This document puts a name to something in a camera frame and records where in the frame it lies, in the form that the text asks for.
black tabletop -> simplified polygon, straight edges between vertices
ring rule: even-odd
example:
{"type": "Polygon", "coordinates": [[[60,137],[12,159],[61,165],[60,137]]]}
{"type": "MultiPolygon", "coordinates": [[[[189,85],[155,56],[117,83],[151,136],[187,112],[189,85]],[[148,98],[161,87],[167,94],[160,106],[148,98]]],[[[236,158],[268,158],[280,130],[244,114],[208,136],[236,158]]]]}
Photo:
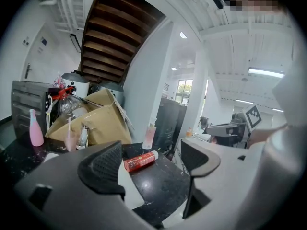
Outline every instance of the black tabletop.
{"type": "MultiPolygon", "coordinates": [[[[143,150],[141,143],[123,145],[124,159],[133,158],[150,150],[143,150]]],[[[0,153],[0,163],[10,174],[12,186],[26,177],[43,162],[49,153],[66,153],[64,142],[45,138],[41,147],[32,146],[29,134],[16,139],[0,153]]],[[[155,226],[170,216],[188,197],[189,175],[183,173],[162,153],[159,158],[130,173],[145,204],[134,211],[149,224],[155,226]]]]}

red cylindrical container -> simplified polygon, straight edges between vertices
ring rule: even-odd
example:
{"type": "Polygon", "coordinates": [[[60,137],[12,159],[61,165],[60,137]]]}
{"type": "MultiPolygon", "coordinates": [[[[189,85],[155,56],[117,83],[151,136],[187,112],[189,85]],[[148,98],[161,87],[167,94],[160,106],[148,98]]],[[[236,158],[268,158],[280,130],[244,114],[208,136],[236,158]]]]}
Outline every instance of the red cylindrical container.
{"type": "Polygon", "coordinates": [[[128,159],[124,161],[124,166],[126,171],[131,172],[134,171],[144,165],[147,165],[155,160],[157,160],[159,154],[157,151],[152,151],[145,153],[141,156],[135,157],[133,159],[128,159]]]}

white door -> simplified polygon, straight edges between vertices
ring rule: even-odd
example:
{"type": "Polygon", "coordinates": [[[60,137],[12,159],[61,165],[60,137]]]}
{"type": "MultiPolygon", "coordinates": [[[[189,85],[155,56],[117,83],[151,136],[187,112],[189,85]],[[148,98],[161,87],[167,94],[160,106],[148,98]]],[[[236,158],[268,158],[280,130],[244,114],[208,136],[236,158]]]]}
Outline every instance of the white door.
{"type": "Polygon", "coordinates": [[[57,40],[50,29],[43,25],[27,55],[22,80],[53,83],[56,75],[51,74],[52,62],[57,52],[57,40]]]}

rice cooker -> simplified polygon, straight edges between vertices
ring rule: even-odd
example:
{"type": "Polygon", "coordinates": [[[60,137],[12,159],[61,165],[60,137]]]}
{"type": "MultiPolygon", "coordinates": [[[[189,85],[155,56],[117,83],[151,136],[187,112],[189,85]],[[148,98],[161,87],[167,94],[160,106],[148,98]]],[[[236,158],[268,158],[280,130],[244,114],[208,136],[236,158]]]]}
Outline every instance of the rice cooker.
{"type": "Polygon", "coordinates": [[[123,106],[123,101],[124,101],[123,87],[113,82],[105,82],[105,83],[100,83],[97,86],[97,91],[103,90],[103,89],[109,89],[112,92],[112,94],[115,96],[119,104],[123,106]]]}
{"type": "Polygon", "coordinates": [[[74,92],[72,94],[84,98],[88,94],[88,89],[90,86],[89,80],[80,76],[77,73],[64,73],[62,75],[64,82],[66,83],[66,88],[73,86],[74,92]]]}

door handle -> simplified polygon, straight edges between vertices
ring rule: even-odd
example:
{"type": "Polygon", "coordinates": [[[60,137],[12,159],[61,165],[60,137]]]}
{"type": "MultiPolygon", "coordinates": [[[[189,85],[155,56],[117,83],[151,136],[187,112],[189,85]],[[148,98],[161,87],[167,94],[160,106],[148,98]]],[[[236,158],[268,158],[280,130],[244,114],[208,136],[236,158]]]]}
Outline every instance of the door handle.
{"type": "Polygon", "coordinates": [[[28,65],[27,65],[27,70],[25,71],[25,76],[24,76],[25,79],[28,78],[29,71],[32,71],[32,69],[30,69],[30,66],[31,66],[31,64],[28,63],[28,65]]]}

